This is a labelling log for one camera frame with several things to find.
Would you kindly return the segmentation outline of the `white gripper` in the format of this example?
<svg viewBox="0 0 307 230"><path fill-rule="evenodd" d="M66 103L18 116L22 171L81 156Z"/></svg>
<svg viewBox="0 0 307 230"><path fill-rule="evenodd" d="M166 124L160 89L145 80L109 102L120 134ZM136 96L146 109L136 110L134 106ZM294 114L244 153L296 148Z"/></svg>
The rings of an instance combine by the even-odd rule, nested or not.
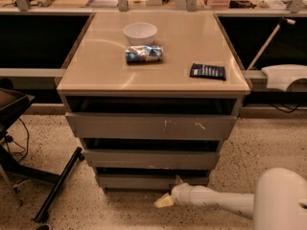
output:
<svg viewBox="0 0 307 230"><path fill-rule="evenodd" d="M182 178L176 175L176 186L172 189L171 194L165 194L154 202L156 208L171 207L174 204L181 206L190 206L190 193L193 189L188 183L183 183Z"/></svg>

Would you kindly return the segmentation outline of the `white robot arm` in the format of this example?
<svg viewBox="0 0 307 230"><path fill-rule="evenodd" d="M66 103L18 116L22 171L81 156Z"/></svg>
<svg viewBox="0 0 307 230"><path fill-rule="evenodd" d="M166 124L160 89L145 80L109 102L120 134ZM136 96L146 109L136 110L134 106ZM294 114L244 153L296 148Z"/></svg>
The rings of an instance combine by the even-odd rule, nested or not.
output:
<svg viewBox="0 0 307 230"><path fill-rule="evenodd" d="M264 172L254 194L220 193L177 177L177 185L154 206L174 204L228 211L251 219L252 230L307 230L307 180L283 168Z"/></svg>

